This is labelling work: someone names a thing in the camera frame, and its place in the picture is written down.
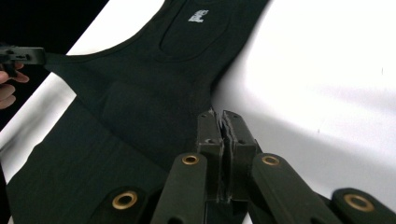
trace white backdrop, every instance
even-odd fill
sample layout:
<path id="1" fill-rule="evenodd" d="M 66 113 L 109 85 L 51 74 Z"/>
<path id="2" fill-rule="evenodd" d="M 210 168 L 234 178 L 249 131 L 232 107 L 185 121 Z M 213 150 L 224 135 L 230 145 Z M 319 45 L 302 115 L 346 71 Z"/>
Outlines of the white backdrop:
<path id="1" fill-rule="evenodd" d="M 274 0 L 213 104 L 242 115 L 262 149 L 288 160 L 316 192 L 361 189 L 396 211 L 393 2 Z M 110 0 L 68 54 L 120 43 L 162 3 Z M 7 181 L 74 97 L 51 74 L 0 133 Z"/>

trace black vest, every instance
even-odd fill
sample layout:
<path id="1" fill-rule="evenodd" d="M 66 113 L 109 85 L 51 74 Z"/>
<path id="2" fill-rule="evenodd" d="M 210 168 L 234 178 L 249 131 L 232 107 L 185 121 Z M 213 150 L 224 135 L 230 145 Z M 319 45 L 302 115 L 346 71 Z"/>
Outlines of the black vest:
<path id="1" fill-rule="evenodd" d="M 48 54 L 46 67 L 77 98 L 8 184 L 15 222 L 149 218 L 174 158 L 195 151 L 196 118 L 211 107 L 213 83 L 247 42 L 266 3 L 166 0 L 135 36 L 111 49 Z M 141 204 L 113 213 L 107 205 L 127 189 Z M 240 223 L 244 214 L 223 212 L 212 223 Z"/>

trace logo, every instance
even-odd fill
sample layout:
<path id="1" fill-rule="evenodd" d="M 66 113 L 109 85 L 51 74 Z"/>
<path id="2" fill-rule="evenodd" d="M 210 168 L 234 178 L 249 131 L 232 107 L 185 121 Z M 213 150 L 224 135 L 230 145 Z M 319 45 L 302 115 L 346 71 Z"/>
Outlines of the logo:
<path id="1" fill-rule="evenodd" d="M 189 21 L 196 21 L 196 22 L 203 22 L 202 17 L 206 15 L 209 12 L 209 10 L 199 10 L 195 12 L 193 16 L 189 19 Z"/>

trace hand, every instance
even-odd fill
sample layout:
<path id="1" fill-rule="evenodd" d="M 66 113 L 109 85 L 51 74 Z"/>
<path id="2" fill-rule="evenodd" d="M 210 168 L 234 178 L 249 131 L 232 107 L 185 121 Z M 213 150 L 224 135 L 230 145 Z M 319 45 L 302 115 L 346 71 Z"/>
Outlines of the hand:
<path id="1" fill-rule="evenodd" d="M 15 68 L 21 69 L 23 68 L 23 64 L 15 63 Z M 13 79 L 20 83 L 25 83 L 29 81 L 29 77 L 22 74 L 21 72 L 17 71 L 17 74 L 18 75 L 16 77 L 9 77 L 6 72 L 0 71 L 0 109 L 9 107 L 16 100 L 15 96 L 12 95 L 12 93 L 14 93 L 15 91 L 15 87 L 10 84 L 4 84 L 5 82 L 7 82 L 9 79 Z"/>

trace black fabric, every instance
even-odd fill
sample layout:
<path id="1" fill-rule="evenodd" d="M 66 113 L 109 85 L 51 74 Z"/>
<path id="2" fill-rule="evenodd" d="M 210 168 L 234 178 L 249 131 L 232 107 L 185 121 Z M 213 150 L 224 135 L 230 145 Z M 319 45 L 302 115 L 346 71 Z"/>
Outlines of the black fabric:
<path id="1" fill-rule="evenodd" d="M 11 214 L 9 212 L 8 197 L 6 193 L 6 180 L 3 174 L 3 168 L 0 164 L 0 223 L 8 223 Z"/>
<path id="2" fill-rule="evenodd" d="M 162 185 L 174 158 L 195 150 L 196 118 L 211 107 L 211 84 L 265 4 L 167 0 L 112 49 L 48 54 L 46 67 L 78 98 L 8 184 L 16 223 L 87 223 L 111 190 Z M 189 21 L 199 11 L 206 11 L 201 21 Z"/>

